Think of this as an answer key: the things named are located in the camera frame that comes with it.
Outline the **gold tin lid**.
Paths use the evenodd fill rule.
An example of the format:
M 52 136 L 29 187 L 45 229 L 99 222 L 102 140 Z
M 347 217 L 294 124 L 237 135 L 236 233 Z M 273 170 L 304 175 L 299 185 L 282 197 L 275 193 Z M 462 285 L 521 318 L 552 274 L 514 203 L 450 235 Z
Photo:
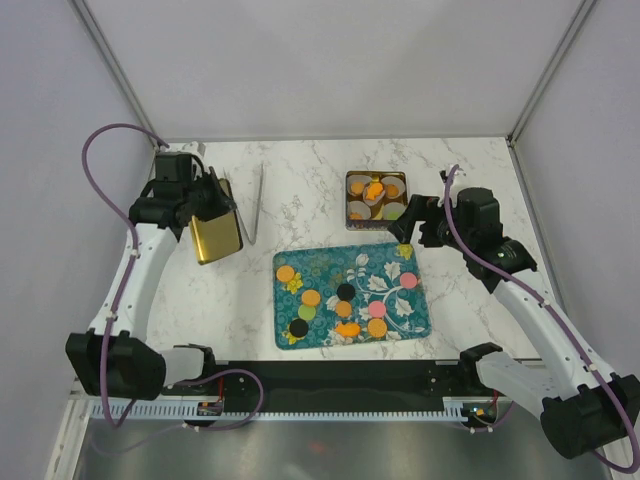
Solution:
M 199 265 L 219 261 L 244 246 L 236 210 L 208 221 L 193 216 L 189 227 Z

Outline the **orange fish cookie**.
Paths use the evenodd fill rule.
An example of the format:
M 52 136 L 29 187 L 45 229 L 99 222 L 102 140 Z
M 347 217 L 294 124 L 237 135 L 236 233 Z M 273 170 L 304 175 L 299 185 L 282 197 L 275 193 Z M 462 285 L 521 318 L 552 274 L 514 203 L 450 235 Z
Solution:
M 363 199 L 370 203 L 377 203 L 385 193 L 381 182 L 370 182 L 363 191 Z
M 339 322 L 333 331 L 344 340 L 347 340 L 349 338 L 357 338 L 361 334 L 362 328 L 356 322 Z

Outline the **silver metal tongs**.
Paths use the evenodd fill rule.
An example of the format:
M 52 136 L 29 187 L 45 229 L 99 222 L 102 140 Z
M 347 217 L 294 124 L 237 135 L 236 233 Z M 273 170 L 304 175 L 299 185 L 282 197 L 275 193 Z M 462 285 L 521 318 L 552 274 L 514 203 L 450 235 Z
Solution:
M 231 200 L 235 203 L 235 209 L 233 210 L 233 217 L 234 217 L 235 225 L 238 232 L 240 248 L 243 248 L 246 243 L 248 243 L 250 246 L 254 246 L 256 244 L 258 231 L 259 231 L 259 220 L 260 220 L 261 205 L 262 205 L 262 198 L 263 198 L 263 191 L 264 191 L 264 180 L 265 180 L 264 165 L 263 164 L 260 165 L 258 186 L 257 186 L 257 198 L 254 202 L 254 218 L 253 218 L 251 230 L 247 229 L 245 222 L 243 220 L 241 211 L 239 210 L 237 201 L 235 200 L 235 197 L 233 194 L 233 188 L 231 185 L 230 174 L 227 172 L 226 169 L 223 169 L 222 173 L 223 173 L 223 178 L 227 182 L 228 195 L 231 198 Z

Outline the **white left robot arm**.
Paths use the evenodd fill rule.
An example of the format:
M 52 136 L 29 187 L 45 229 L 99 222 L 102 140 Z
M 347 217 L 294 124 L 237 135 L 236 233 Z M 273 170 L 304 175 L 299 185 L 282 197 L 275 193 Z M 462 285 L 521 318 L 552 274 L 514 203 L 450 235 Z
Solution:
M 86 332 L 68 337 L 67 357 L 91 396 L 154 400 L 182 382 L 197 394 L 217 386 L 210 348 L 185 344 L 158 352 L 146 342 L 151 306 L 183 230 L 194 219 L 210 221 L 236 208 L 204 154 L 201 142 L 156 154 L 155 176 L 125 216 L 123 256 L 103 306 Z

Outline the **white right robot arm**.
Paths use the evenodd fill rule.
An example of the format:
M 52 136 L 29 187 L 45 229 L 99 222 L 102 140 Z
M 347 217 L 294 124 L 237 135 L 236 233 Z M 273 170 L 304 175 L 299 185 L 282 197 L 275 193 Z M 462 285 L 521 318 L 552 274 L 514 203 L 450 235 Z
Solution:
M 491 190 L 472 187 L 453 165 L 440 173 L 440 196 L 415 194 L 388 228 L 405 244 L 419 229 L 425 248 L 461 253 L 469 273 L 511 314 L 534 346 L 548 374 L 535 373 L 499 346 L 462 352 L 457 382 L 469 394 L 496 390 L 536 417 L 552 447 L 573 459 L 628 439 L 630 465 L 599 461 L 620 473 L 639 469 L 639 380 L 620 376 L 579 333 L 545 285 L 537 264 L 518 241 L 504 235 L 500 204 Z

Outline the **square cookie tin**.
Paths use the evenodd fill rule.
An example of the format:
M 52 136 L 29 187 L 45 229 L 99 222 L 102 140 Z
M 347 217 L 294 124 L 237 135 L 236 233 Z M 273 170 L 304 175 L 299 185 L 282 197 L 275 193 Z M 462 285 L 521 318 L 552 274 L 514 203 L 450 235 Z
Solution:
M 408 203 L 408 182 L 402 171 L 349 170 L 345 175 L 348 230 L 386 230 Z

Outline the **pink sandwich cookie upper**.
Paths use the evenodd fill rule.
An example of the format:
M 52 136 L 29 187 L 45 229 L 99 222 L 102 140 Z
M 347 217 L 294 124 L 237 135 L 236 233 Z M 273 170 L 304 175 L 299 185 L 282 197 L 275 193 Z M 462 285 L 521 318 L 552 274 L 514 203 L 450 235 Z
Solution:
M 399 282 L 404 289 L 411 290 L 418 285 L 419 279 L 413 272 L 405 272 L 400 275 Z

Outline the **pink sandwich cookie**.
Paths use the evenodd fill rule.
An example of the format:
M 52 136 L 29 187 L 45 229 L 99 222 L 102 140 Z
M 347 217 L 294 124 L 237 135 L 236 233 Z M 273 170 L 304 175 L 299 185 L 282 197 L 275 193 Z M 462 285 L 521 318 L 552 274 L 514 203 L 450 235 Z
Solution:
M 411 290 L 418 285 L 419 279 L 413 272 L 405 272 L 400 275 L 399 282 L 404 289 Z
M 368 313 L 372 318 L 384 318 L 387 313 L 386 305 L 383 301 L 376 300 L 368 305 Z

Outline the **pink sandwich cookie lower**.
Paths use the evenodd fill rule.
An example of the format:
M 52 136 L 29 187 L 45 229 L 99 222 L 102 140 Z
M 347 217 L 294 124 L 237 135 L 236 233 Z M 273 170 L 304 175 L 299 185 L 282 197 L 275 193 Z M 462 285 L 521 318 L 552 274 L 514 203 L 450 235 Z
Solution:
M 376 300 L 368 305 L 368 313 L 372 318 L 384 318 L 387 313 L 386 305 L 383 301 Z

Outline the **black sandwich cookie upper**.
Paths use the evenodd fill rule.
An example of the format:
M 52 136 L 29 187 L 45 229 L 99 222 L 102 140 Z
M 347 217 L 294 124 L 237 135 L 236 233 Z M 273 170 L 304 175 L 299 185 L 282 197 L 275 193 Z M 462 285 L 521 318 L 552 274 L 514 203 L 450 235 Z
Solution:
M 339 300 L 351 302 L 356 295 L 356 290 L 353 285 L 349 283 L 343 283 L 338 286 L 336 294 Z

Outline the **black sandwich cookie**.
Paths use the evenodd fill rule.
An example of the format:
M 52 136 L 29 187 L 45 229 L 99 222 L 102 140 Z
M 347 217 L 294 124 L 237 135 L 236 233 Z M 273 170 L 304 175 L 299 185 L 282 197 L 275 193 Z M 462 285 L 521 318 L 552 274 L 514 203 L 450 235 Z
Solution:
M 304 319 L 296 318 L 289 324 L 288 330 L 294 338 L 304 338 L 309 331 L 309 324 Z
M 356 290 L 353 285 L 349 283 L 343 283 L 338 286 L 336 294 L 339 300 L 351 302 L 356 295 Z

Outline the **dotted orange biscuit far left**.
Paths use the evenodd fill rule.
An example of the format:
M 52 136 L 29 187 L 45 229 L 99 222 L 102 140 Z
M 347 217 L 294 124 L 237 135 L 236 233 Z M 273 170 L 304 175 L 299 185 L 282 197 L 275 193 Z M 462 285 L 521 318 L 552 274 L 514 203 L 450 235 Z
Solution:
M 290 265 L 282 265 L 276 270 L 276 278 L 282 283 L 288 283 L 295 277 L 295 269 Z

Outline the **dotted orange biscuit centre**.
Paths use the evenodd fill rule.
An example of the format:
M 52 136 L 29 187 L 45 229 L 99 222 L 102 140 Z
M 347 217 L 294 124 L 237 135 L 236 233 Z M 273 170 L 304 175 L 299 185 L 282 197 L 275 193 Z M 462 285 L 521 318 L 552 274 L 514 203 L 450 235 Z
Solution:
M 305 290 L 301 295 L 301 302 L 305 306 L 316 307 L 321 303 L 321 295 L 314 289 Z

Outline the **black sandwich cookie lower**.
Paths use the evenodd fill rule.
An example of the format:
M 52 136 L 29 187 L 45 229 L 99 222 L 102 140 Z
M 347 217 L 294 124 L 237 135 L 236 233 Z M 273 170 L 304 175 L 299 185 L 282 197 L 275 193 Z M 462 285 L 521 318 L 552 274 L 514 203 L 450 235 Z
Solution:
M 294 338 L 304 338 L 309 331 L 309 324 L 304 319 L 296 318 L 289 324 L 288 330 Z

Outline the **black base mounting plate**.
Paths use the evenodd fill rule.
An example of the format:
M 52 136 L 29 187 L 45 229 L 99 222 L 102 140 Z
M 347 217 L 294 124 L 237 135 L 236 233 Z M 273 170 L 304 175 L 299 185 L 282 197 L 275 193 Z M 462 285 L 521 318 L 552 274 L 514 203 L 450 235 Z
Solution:
M 433 407 L 445 397 L 492 395 L 468 384 L 456 361 L 232 361 L 210 372 L 225 374 L 224 403 L 251 411 L 259 400 L 270 408 L 371 412 Z

